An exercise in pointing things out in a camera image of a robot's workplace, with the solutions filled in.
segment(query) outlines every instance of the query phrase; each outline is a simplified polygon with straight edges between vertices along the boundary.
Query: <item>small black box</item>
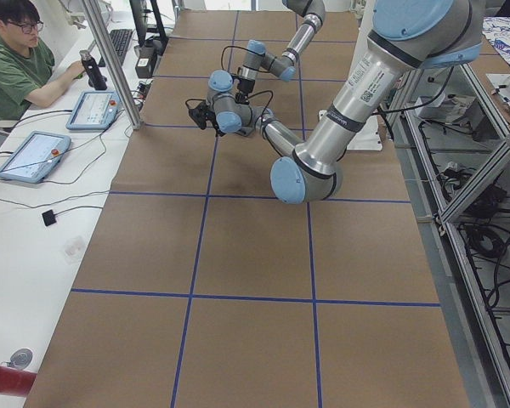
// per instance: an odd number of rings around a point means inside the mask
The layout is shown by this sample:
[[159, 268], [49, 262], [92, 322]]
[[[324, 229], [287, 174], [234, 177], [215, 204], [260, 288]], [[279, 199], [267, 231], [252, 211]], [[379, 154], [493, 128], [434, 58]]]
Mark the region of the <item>small black box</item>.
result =
[[138, 62], [136, 63], [136, 75], [138, 75], [138, 78], [153, 77], [156, 57], [155, 47], [143, 46], [139, 49]]

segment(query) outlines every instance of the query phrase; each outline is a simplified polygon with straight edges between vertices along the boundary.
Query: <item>metal pole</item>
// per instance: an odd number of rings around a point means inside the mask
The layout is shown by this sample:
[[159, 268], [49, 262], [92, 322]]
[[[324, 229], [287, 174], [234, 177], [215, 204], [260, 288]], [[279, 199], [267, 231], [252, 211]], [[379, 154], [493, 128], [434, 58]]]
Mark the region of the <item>metal pole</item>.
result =
[[111, 80], [115, 85], [116, 91], [121, 98], [125, 111], [128, 114], [130, 123], [134, 130], [142, 126], [138, 108], [134, 104], [134, 99], [130, 93], [130, 87], [127, 83], [127, 78], [122, 71], [121, 64], [117, 58], [116, 51], [111, 43], [110, 35], [105, 26], [104, 19], [100, 12], [100, 6], [97, 0], [82, 0], [83, 11], [88, 25], [94, 35], [94, 41], [99, 47], [100, 53], [104, 57], [106, 67], [110, 73]]

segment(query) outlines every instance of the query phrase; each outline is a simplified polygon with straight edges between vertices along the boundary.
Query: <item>sticker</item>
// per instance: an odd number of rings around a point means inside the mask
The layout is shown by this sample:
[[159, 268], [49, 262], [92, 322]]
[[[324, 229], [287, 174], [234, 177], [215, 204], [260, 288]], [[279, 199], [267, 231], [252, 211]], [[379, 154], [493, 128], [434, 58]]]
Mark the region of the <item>sticker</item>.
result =
[[68, 240], [63, 246], [63, 254], [68, 264], [81, 262], [87, 245], [81, 236]]
[[346, 82], [354, 97], [366, 105], [377, 104], [395, 82], [395, 75], [379, 64], [363, 58]]

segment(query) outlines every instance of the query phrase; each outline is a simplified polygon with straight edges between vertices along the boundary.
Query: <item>blue joint cap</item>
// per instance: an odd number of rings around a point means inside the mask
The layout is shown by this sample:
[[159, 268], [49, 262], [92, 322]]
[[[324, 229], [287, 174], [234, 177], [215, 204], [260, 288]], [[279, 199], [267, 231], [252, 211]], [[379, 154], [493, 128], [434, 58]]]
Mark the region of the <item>blue joint cap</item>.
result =
[[425, 59], [420, 69], [427, 68], [445, 68], [446, 66], [460, 65], [476, 60], [482, 50], [482, 43], [469, 48], [455, 51], [453, 53], [438, 55], [433, 58]]
[[227, 71], [217, 70], [212, 72], [207, 84], [214, 91], [227, 92], [232, 89], [233, 79]]
[[266, 54], [266, 47], [264, 46], [264, 43], [257, 40], [249, 40], [247, 43], [247, 49], [255, 54]]
[[285, 82], [289, 82], [292, 80], [292, 77], [295, 75], [295, 67], [289, 66], [287, 67], [280, 75], [280, 79]]
[[276, 197], [286, 204], [300, 204], [306, 196], [306, 183], [291, 157], [280, 157], [270, 170], [270, 183]]
[[241, 118], [234, 112], [219, 112], [215, 118], [218, 121], [219, 130], [223, 133], [234, 133], [241, 129]]
[[454, 0], [377, 0], [374, 4], [374, 31], [389, 41], [404, 41], [421, 36], [436, 26], [450, 11]]

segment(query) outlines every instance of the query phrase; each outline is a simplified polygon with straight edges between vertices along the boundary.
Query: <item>black cable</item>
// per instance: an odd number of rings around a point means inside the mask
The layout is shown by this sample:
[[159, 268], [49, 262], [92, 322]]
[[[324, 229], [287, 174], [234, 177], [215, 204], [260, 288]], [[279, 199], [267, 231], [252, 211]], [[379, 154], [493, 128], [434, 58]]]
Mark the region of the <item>black cable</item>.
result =
[[[505, 248], [508, 248], [510, 246], [510, 236], [504, 243]], [[499, 268], [501, 266], [502, 259], [504, 258], [504, 254], [506, 253], [505, 250], [502, 251], [499, 258], [496, 260], [495, 268], [493, 269], [493, 289], [488, 293], [487, 299], [488, 301], [495, 295], [495, 300], [493, 303], [489, 304], [490, 309], [493, 309], [496, 307], [496, 305], [499, 303], [499, 300], [501, 300], [501, 293], [499, 292], [499, 287], [504, 285], [503, 282], [499, 282], [498, 274], [499, 274]]]
[[0, 155], [13, 155], [13, 151], [0, 151]]
[[385, 113], [383, 111], [383, 109], [380, 107], [380, 105], [378, 105], [378, 107], [376, 108], [376, 111], [377, 111], [378, 115], [381, 116], [383, 121], [385, 122], [385, 127], [389, 131], [389, 136], [390, 136], [391, 140], [394, 140], [393, 130], [391, 129], [391, 125], [389, 124], [387, 113]]
[[73, 110], [72, 109], [61, 109], [61, 110], [48, 110], [47, 112], [40, 112], [40, 113], [36, 113], [34, 115], [30, 115], [30, 116], [25, 116], [21, 119], [19, 119], [17, 121], [17, 123], [15, 123], [12, 127], [9, 127], [10, 131], [13, 130], [14, 128], [17, 128], [19, 126], [19, 123], [21, 122], [24, 122], [28, 119], [32, 119], [33, 117], [37, 117], [37, 116], [42, 116], [42, 115], [48, 115], [50, 113], [72, 113]]
[[261, 54], [255, 53], [255, 52], [254, 52], [254, 51], [252, 51], [251, 49], [247, 49], [247, 48], [245, 48], [245, 47], [241, 47], [241, 46], [239, 46], [239, 45], [227, 45], [226, 47], [224, 47], [224, 48], [223, 48], [223, 51], [221, 51], [221, 69], [222, 69], [223, 71], [227, 71], [227, 70], [225, 70], [225, 69], [224, 69], [223, 57], [224, 57], [224, 52], [225, 52], [227, 49], [229, 49], [229, 48], [242, 49], [242, 50], [244, 50], [244, 51], [247, 51], [248, 53], [252, 53], [252, 54], [255, 54], [255, 55], [261, 55]]
[[93, 163], [95, 163], [100, 157], [102, 157], [103, 155], [105, 155], [105, 153], [108, 151], [108, 149], [106, 148], [106, 145], [104, 143], [104, 140], [102, 140], [102, 133], [100, 133], [98, 135], [98, 138], [100, 140], [100, 143], [102, 144], [102, 146], [104, 146], [104, 151], [102, 153], [100, 153], [98, 156], [96, 156], [87, 166], [85, 166], [83, 168], [83, 170], [79, 173], [79, 175], [74, 178], [72, 181], [65, 181], [65, 182], [62, 182], [62, 181], [53, 181], [53, 180], [42, 180], [42, 183], [50, 183], [50, 184], [60, 184], [60, 185], [69, 185], [69, 184], [74, 184], [77, 180], [79, 180], [79, 178], [85, 173], [85, 171], [91, 167], [91, 165]]
[[64, 214], [64, 213], [68, 213], [69, 211], [72, 211], [72, 210], [77, 210], [79, 208], [98, 208], [99, 210], [102, 210], [103, 207], [98, 207], [98, 206], [77, 206], [77, 207], [72, 207], [72, 208], [68, 208], [66, 210], [62, 210], [60, 212], [56, 212], [54, 215], [55, 217], [60, 215], [60, 214]]
[[450, 130], [453, 130], [454, 132], [457, 132], [457, 133], [467, 134], [467, 135], [472, 135], [473, 134], [473, 132], [464, 132], [462, 130], [459, 130], [459, 129], [456, 129], [456, 128], [452, 127], [452, 126], [460, 126], [460, 125], [450, 125], [448, 123], [435, 121], [434, 119], [423, 119], [423, 120], [426, 123], [428, 123], [428, 124], [434, 123], [434, 124], [437, 124], [437, 125], [441, 126], [442, 128], [450, 129]]
[[442, 88], [440, 88], [439, 92], [436, 95], [434, 95], [427, 102], [423, 102], [422, 104], [419, 104], [419, 105], [416, 105], [416, 106], [411, 106], [409, 108], [402, 108], [402, 109], [395, 109], [395, 110], [383, 110], [383, 113], [385, 113], [385, 114], [388, 114], [388, 113], [402, 113], [402, 112], [411, 111], [413, 109], [422, 108], [423, 106], [427, 106], [429, 104], [432, 104], [444, 92], [445, 87], [448, 85], [448, 82], [450, 81], [451, 74], [453, 73], [454, 68], [455, 68], [455, 66], [452, 66], [450, 68], [450, 71], [448, 72], [448, 76], [444, 80], [444, 83], [442, 84]]
[[[59, 157], [62, 157], [62, 156], [63, 156], [63, 155], [65, 155], [66, 153], [69, 153], [69, 152], [71, 152], [71, 151], [73, 151], [73, 150], [75, 150], [75, 149], [79, 149], [79, 148], [83, 147], [84, 145], [87, 145], [87, 144], [91, 143], [92, 141], [96, 140], [99, 136], [101, 136], [101, 135], [102, 135], [102, 133], [104, 133], [104, 132], [105, 132], [105, 131], [103, 131], [103, 132], [101, 132], [101, 133], [97, 134], [94, 138], [89, 139], [87, 142], [85, 142], [85, 143], [83, 143], [83, 144], [80, 144], [79, 146], [72, 147], [71, 149], [68, 149], [68, 150], [63, 151], [62, 153], [59, 153], [59, 154], [58, 154], [57, 156], [55, 156], [53, 159], [54, 159], [54, 160], [55, 160], [55, 159], [58, 159]], [[42, 161], [36, 161], [36, 162], [33, 162], [33, 163], [29, 163], [29, 164], [23, 164], [22, 166], [11, 167], [11, 168], [9, 168], [8, 170], [10, 171], [10, 170], [16, 170], [16, 169], [18, 169], [18, 168], [23, 168], [23, 167], [36, 166], [37, 164], [42, 164], [42, 163], [45, 163], [45, 162], [47, 162], [47, 161], [48, 161], [48, 159], [46, 159], [46, 160], [42, 160]]]
[[69, 201], [69, 200], [75, 200], [77, 198], [84, 198], [84, 197], [90, 197], [90, 196], [96, 196], [98, 194], [108, 194], [110, 191], [109, 190], [104, 190], [104, 191], [92, 191], [90, 193], [87, 193], [87, 194], [82, 194], [82, 195], [72, 195], [70, 197], [66, 197], [62, 200], [58, 200], [58, 201], [53, 201], [53, 202], [50, 202], [50, 203], [46, 203], [46, 204], [38, 204], [37, 206], [30, 206], [28, 204], [24, 204], [22, 202], [17, 202], [17, 201], [11, 201], [11, 200], [5, 200], [3, 198], [0, 198], [0, 201], [1, 202], [7, 202], [8, 204], [15, 204], [16, 206], [21, 206], [21, 207], [24, 207], [24, 208], [28, 208], [28, 209], [36, 209], [36, 208], [41, 208], [41, 207], [51, 207], [51, 206], [54, 206], [55, 204], [60, 204], [61, 202], [65, 202], [65, 201]]
[[265, 91], [253, 93], [252, 95], [250, 95], [246, 98], [246, 101], [248, 101], [248, 100], [251, 100], [252, 98], [262, 95], [262, 94], [270, 94], [270, 97], [269, 97], [269, 100], [267, 101], [266, 105], [264, 106], [263, 111], [261, 112], [261, 114], [258, 117], [255, 118], [253, 123], [257, 123], [257, 121], [261, 118], [261, 116], [264, 114], [264, 112], [266, 112], [266, 110], [269, 108], [270, 102], [272, 102], [272, 99], [274, 98], [274, 92], [272, 92], [270, 89], [267, 89]]
[[499, 258], [506, 252], [502, 238], [490, 227], [485, 225], [470, 225], [465, 228], [468, 245], [487, 258]]
[[[491, 264], [496, 264], [496, 261], [491, 258], [486, 258], [482, 255], [479, 255], [477, 253], [473, 253], [473, 257], [481, 259], [482, 261], [489, 262]], [[510, 265], [506, 265], [504, 263], [501, 263], [501, 268], [510, 269]]]
[[441, 171], [439, 170], [439, 167], [437, 166], [437, 164], [434, 162], [433, 152], [431, 151], [431, 148], [428, 145], [427, 135], [425, 134], [425, 132], [423, 132], [424, 125], [425, 125], [425, 122], [419, 122], [419, 125], [417, 125], [417, 130], [419, 130], [419, 133], [422, 135], [422, 142], [425, 146], [425, 150], [428, 153], [428, 159], [431, 162], [431, 166], [433, 167], [434, 173], [436, 174], [436, 179], [439, 182], [441, 182], [442, 181], [441, 180]]

